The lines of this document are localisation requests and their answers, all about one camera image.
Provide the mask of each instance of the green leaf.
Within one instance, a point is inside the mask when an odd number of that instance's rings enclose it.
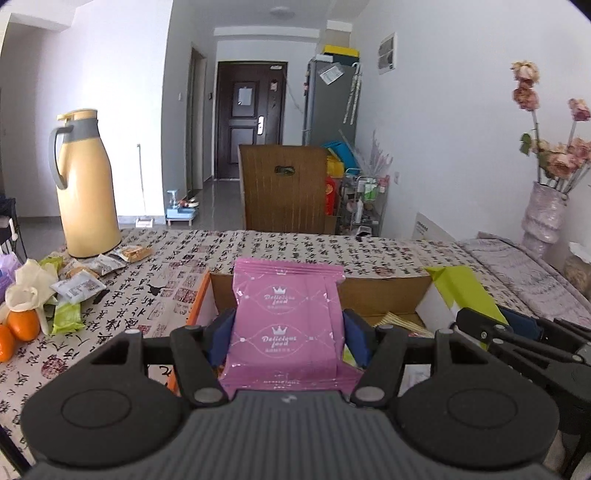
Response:
[[[523,142],[519,151],[528,157],[530,156],[531,144]]]
[[[538,164],[541,168],[546,170],[548,167],[548,159],[550,158],[550,152],[541,152],[538,154]]]

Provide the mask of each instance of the vase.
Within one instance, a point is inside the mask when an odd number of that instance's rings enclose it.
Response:
[[[534,182],[530,202],[521,221],[525,231],[521,244],[539,258],[558,241],[567,203],[565,194]]]

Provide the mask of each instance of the refrigerator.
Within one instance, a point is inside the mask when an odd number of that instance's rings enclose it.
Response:
[[[349,116],[343,123],[347,102],[351,91],[351,84],[355,75],[355,67],[341,65],[345,73],[331,84],[327,85],[320,77],[320,73],[332,64],[326,61],[311,60],[308,65],[308,91],[306,92],[306,109],[304,111],[304,145],[321,147],[331,141],[342,141],[339,133],[341,129],[349,142],[355,144],[357,129],[357,113],[350,124],[351,112],[355,96],[351,100]]]

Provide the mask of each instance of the thermos lid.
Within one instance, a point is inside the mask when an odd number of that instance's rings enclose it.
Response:
[[[97,111],[92,108],[81,108],[80,110],[73,110],[68,113],[62,113],[57,116],[59,121],[65,120],[69,122],[71,120],[84,120],[86,118],[96,118]]]

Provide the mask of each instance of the gray ribbed surface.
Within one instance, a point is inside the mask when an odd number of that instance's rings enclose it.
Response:
[[[464,472],[439,465],[411,450],[382,413],[355,409],[337,392],[244,391],[226,407],[195,411],[183,431],[166,448],[134,465],[102,472],[62,471],[38,465],[25,478],[550,480],[558,477],[539,465],[498,473]]]

